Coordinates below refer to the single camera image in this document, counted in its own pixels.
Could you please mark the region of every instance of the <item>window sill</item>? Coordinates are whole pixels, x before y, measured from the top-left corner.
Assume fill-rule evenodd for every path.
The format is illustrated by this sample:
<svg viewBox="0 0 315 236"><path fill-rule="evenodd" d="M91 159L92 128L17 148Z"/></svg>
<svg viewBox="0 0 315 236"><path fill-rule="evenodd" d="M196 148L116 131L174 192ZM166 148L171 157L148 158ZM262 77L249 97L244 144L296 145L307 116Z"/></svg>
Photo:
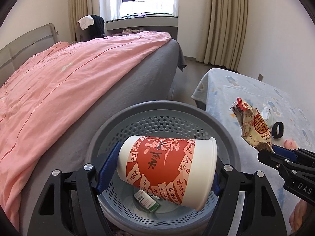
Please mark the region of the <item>window sill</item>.
<svg viewBox="0 0 315 236"><path fill-rule="evenodd" d="M106 21L106 29L114 30L120 28L130 28L130 27L145 27L145 26L178 26L178 17L172 14L156 14L156 15L146 15L143 17L135 18L121 18L111 21Z"/></svg>

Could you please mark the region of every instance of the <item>silver screw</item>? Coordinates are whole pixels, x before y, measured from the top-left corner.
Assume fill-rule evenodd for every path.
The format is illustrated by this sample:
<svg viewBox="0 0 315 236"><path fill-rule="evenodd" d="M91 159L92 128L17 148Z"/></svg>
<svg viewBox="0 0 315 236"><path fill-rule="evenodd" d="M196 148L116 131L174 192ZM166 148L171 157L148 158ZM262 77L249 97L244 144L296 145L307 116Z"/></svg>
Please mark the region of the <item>silver screw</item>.
<svg viewBox="0 0 315 236"><path fill-rule="evenodd" d="M91 170L93 168L93 165L92 164L86 164L84 165L84 169L85 170Z"/></svg>
<svg viewBox="0 0 315 236"><path fill-rule="evenodd" d="M232 171L233 167L232 167L231 165L225 165L225 166L224 166L224 169L225 169L226 171Z"/></svg>
<svg viewBox="0 0 315 236"><path fill-rule="evenodd" d="M52 172L52 175L53 176L58 176L60 174L60 170L54 170L53 172Z"/></svg>
<svg viewBox="0 0 315 236"><path fill-rule="evenodd" d="M259 176L259 177L264 177L264 175L265 175L262 171L257 171L256 174L257 174L257 176Z"/></svg>

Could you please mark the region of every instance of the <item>red and white paper cup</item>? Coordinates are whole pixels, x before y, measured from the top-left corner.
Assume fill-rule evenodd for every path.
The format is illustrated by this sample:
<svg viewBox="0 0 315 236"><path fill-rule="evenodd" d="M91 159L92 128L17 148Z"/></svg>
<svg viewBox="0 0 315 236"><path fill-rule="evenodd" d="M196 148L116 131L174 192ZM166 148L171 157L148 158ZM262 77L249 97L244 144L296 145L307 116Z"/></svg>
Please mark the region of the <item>red and white paper cup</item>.
<svg viewBox="0 0 315 236"><path fill-rule="evenodd" d="M210 193L216 141L131 136L122 145L117 172L125 182L173 203L201 210Z"/></svg>

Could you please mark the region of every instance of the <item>gray bed sheet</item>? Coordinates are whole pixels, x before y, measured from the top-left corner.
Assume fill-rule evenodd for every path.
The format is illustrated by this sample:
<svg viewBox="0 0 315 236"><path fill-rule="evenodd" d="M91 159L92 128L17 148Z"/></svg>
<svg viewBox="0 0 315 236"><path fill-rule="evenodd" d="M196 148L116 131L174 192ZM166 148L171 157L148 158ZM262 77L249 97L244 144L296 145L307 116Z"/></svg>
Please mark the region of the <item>gray bed sheet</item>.
<svg viewBox="0 0 315 236"><path fill-rule="evenodd" d="M128 72L43 154L21 193L23 236L27 235L35 204L50 173L54 169L63 173L79 169L92 137L117 112L137 103L165 100L177 66L185 67L185 59L172 39Z"/></svg>

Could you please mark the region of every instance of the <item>black wristband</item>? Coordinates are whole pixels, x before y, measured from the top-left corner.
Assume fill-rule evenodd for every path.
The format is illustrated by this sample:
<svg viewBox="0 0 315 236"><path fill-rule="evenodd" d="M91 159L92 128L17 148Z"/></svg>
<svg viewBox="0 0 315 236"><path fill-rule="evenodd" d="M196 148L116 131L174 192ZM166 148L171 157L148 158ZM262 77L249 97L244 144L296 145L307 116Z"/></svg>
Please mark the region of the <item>black wristband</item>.
<svg viewBox="0 0 315 236"><path fill-rule="evenodd" d="M284 125L282 122L276 122L271 130L271 135L273 138L277 139L277 138L282 138L283 136L283 132L284 132Z"/></svg>

